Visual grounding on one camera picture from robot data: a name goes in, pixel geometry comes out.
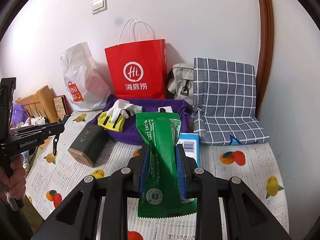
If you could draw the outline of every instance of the wooden bed headboard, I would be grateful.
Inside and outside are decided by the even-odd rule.
[[[26,98],[18,98],[17,104],[21,104],[28,116],[43,116],[49,122],[57,122],[58,115],[53,104],[53,95],[48,86],[44,86],[36,94]]]

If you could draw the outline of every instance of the light switch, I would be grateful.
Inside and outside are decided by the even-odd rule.
[[[103,12],[107,9],[107,0],[94,0],[91,2],[92,14]]]

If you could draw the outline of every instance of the green snack package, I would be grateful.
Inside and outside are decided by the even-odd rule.
[[[175,146],[181,120],[175,113],[137,113],[136,127],[150,145],[148,177],[139,199],[138,217],[168,218],[196,212],[196,200],[180,196]]]

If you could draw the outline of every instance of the purple plush toy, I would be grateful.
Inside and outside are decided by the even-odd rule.
[[[23,106],[20,104],[14,104],[12,107],[12,124],[17,126],[19,123],[25,122],[27,119],[28,116]]]

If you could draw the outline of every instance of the red paper bag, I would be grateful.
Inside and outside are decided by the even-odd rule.
[[[165,40],[120,44],[105,53],[117,97],[165,98]]]

